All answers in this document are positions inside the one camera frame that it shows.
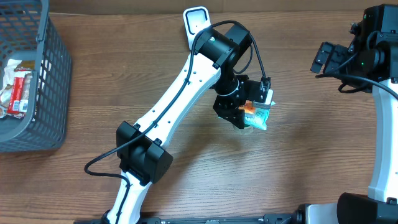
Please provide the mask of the orange small box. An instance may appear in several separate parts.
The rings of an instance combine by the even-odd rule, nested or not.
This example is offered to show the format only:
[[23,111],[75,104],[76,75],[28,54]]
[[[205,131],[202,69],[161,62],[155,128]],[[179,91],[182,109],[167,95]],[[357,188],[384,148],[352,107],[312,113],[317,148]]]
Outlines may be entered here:
[[244,110],[247,116],[254,115],[256,112],[256,108],[253,106],[252,101],[246,100],[244,105],[239,106],[240,110]]

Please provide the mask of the teal wet wipes pack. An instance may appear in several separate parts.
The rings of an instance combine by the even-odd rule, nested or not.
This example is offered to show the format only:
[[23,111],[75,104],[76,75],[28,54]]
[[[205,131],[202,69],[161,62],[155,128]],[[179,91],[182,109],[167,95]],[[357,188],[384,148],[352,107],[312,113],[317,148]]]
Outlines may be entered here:
[[254,115],[249,115],[247,116],[246,114],[244,115],[244,123],[246,125],[253,126],[256,129],[261,129],[261,130],[267,130],[267,120],[269,118],[270,114],[270,109],[269,110],[264,110],[264,109],[259,109],[256,108],[256,112]]

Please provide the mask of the red snack bar packet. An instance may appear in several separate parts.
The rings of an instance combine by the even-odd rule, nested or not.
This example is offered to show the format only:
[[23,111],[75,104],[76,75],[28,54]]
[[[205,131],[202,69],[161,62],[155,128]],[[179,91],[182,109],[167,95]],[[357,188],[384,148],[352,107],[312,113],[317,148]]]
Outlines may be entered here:
[[13,115],[27,113],[32,72],[27,70],[12,72],[11,78],[13,83],[7,113]]

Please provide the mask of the beige snack bag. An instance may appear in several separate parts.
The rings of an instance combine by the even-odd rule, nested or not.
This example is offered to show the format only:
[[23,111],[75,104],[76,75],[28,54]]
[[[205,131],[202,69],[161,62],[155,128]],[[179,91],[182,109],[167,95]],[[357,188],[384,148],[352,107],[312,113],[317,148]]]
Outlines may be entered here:
[[16,59],[9,59],[6,67],[4,68],[4,75],[2,80],[2,89],[1,89],[1,118],[6,116],[14,117],[17,119],[23,118],[26,113],[22,114],[8,114],[7,108],[9,106],[9,100],[11,97],[12,91],[12,72],[19,72],[23,70],[33,71],[34,70],[35,61],[34,60],[16,60]]

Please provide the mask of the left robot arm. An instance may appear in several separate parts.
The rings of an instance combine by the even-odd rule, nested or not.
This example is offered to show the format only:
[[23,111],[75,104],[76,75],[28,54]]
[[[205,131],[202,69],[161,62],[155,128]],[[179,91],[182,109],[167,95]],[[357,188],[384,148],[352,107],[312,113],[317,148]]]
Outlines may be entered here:
[[116,131],[121,179],[116,201],[101,223],[137,223],[149,187],[169,169],[173,157],[166,151],[190,109],[209,90],[216,91],[213,109],[217,116],[237,129],[267,128],[273,105],[271,79],[265,74],[257,82],[234,66],[247,49],[257,54],[252,34],[240,23],[231,22],[225,34],[214,26],[196,33],[182,71],[161,99],[131,125],[122,122]]

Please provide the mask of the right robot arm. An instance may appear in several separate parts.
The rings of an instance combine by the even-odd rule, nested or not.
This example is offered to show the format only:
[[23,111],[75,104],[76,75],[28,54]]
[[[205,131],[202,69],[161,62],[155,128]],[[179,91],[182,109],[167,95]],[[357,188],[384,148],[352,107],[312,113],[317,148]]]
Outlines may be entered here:
[[367,195],[343,193],[336,203],[303,204],[288,223],[397,223],[397,5],[364,10],[348,47],[324,42],[311,71],[341,81],[341,93],[365,92],[376,108],[376,156]]

